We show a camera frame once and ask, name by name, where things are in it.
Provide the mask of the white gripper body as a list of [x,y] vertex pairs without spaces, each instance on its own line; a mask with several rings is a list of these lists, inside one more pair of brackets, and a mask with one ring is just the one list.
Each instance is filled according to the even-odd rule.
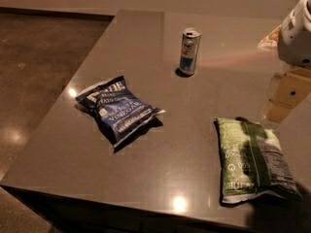
[[278,55],[292,66],[311,67],[311,0],[299,0],[284,19],[279,32]]

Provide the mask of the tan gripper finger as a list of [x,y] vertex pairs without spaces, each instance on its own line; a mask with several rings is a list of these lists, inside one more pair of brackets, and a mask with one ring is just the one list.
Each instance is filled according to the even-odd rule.
[[276,73],[270,84],[264,117],[281,123],[311,93],[311,69],[291,67],[285,73]]

